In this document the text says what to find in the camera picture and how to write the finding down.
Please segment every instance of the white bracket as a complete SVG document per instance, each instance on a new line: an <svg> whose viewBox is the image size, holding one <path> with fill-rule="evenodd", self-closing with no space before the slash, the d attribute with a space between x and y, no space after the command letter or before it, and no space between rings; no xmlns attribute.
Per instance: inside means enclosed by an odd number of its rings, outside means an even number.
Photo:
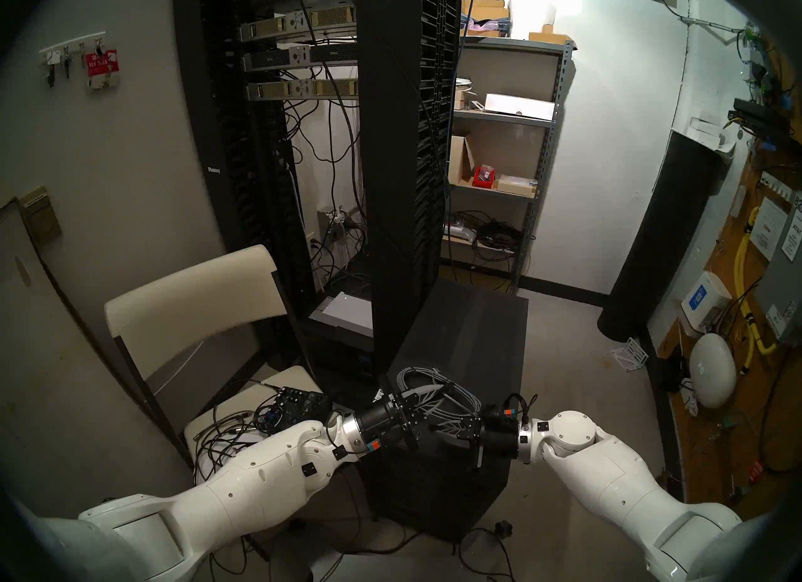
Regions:
<svg viewBox="0 0 802 582"><path fill-rule="evenodd" d="M66 52L68 52L71 57L75 57L77 55L78 58L81 59L81 66L83 67L85 65L85 63L83 63L84 53L94 50L95 41L97 39L104 39L105 37L106 32L96 32L86 34L86 36L71 38L69 40L65 40L64 42L57 42L55 45L45 47L44 49L39 49L41 62L44 65L58 64L61 62L66 49Z"/></svg>

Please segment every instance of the network cable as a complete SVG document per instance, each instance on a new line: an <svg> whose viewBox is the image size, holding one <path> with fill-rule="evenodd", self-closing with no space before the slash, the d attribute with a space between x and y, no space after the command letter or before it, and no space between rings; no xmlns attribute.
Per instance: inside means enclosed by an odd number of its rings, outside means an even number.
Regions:
<svg viewBox="0 0 802 582"><path fill-rule="evenodd" d="M398 373L396 383L402 396L407 390L413 390L407 378L411 375L422 375L431 378L433 384L424 386L418 409L422 410L425 417L433 417L439 420L438 432L450 435L453 438L459 436L463 430L463 420L476 417L482 409L482 404L472 392L466 390L458 383L445 377L439 370L424 366L411 366ZM441 396L440 389L444 385L452 384L454 396ZM456 410L444 409L443 405L450 402Z"/></svg>

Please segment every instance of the black speaker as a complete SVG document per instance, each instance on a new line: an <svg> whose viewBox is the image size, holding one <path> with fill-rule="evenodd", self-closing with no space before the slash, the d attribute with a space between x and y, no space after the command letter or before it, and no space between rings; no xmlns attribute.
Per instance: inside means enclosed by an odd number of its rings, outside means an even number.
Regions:
<svg viewBox="0 0 802 582"><path fill-rule="evenodd" d="M610 340L626 342L650 319L724 167L715 151L671 131L649 207L597 322Z"/></svg>

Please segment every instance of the red key tag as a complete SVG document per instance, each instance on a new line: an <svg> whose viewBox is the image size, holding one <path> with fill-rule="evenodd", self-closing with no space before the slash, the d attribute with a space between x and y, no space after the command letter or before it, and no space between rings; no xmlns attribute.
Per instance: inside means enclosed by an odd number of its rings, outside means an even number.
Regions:
<svg viewBox="0 0 802 582"><path fill-rule="evenodd" d="M97 51L86 54L86 73L89 75L89 87L92 89L110 88L119 85L119 62L117 49Z"/></svg>

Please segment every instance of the gray box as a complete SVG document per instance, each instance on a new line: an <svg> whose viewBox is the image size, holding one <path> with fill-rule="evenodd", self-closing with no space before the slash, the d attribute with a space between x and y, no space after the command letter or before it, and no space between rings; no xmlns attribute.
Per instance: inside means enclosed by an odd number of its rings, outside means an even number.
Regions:
<svg viewBox="0 0 802 582"><path fill-rule="evenodd" d="M794 250L791 260L783 246L792 224L799 226L800 220L800 209L788 214L772 261L755 289L757 303L777 341L792 347L802 341L802 247L799 251Z"/></svg>

